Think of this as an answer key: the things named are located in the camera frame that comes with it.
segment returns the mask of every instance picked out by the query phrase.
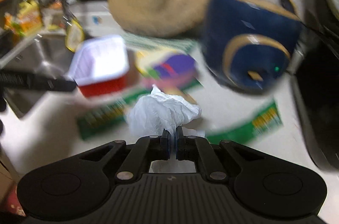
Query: red object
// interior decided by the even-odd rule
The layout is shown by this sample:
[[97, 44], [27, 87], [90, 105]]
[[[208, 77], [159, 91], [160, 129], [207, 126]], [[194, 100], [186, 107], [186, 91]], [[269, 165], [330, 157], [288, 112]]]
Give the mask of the red object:
[[1, 211], [26, 216], [17, 197], [17, 185], [14, 184], [8, 192], [7, 197], [1, 204]]
[[163, 63], [161, 66], [165, 68], [167, 72], [171, 73], [171, 75], [177, 75], [177, 73], [173, 70], [173, 68], [169, 64]]
[[99, 96], [103, 94], [109, 94], [112, 92], [121, 91], [126, 87], [127, 84], [127, 75], [112, 79], [110, 81], [106, 82], [98, 82], [94, 84], [84, 85], [84, 86], [78, 86], [80, 91], [85, 97], [93, 97], [93, 96]]

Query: red plastic container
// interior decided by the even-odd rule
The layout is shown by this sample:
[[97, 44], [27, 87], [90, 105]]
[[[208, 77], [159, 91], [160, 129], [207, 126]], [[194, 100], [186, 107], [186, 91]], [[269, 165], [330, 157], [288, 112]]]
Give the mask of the red plastic container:
[[126, 87], [127, 76], [124, 75], [117, 79], [112, 79], [106, 82], [98, 82], [90, 85], [78, 86], [85, 97], [109, 94], [117, 92]]
[[126, 45], [120, 35], [86, 40], [76, 51], [68, 76], [85, 97], [124, 89], [129, 70]]

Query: black appliance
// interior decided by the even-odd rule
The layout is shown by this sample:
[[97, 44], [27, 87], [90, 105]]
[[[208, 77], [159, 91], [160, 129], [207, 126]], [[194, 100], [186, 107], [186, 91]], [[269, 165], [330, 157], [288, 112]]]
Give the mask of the black appliance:
[[306, 0], [306, 56], [292, 87], [307, 150], [323, 170], [339, 169], [339, 19], [336, 0]]
[[292, 79], [307, 150], [324, 170], [339, 169], [339, 45], [318, 39]]
[[176, 158], [196, 173], [148, 173], [170, 156], [170, 134], [116, 140], [26, 174], [24, 224], [323, 224], [326, 185], [312, 170], [223, 140], [175, 135]]

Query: snack package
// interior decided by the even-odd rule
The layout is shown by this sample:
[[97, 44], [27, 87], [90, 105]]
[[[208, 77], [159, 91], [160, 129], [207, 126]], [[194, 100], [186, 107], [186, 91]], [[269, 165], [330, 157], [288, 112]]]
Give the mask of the snack package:
[[263, 133], [275, 130], [282, 125], [279, 111], [273, 100], [269, 106], [260, 110], [252, 120], [232, 129], [206, 132], [211, 144], [219, 144], [221, 140], [232, 140], [239, 144], [245, 144]]
[[5, 13], [5, 30], [12, 30], [20, 37], [29, 36], [41, 29], [43, 23], [38, 0], [24, 0], [19, 4], [16, 17]]
[[43, 15], [43, 23], [46, 29], [50, 32], [59, 29], [66, 29], [63, 20], [63, 11], [61, 0], [47, 0], [41, 10]]

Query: stainless steel sink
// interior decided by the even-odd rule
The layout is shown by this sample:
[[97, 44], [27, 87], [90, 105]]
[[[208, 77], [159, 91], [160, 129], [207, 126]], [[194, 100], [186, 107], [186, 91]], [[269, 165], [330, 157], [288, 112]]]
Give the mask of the stainless steel sink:
[[[7, 70], [27, 71], [51, 78], [62, 77], [74, 53], [65, 47], [63, 35], [37, 35], [28, 47], [6, 66]], [[18, 118], [22, 118], [44, 95], [45, 91], [5, 89], [4, 97]]]

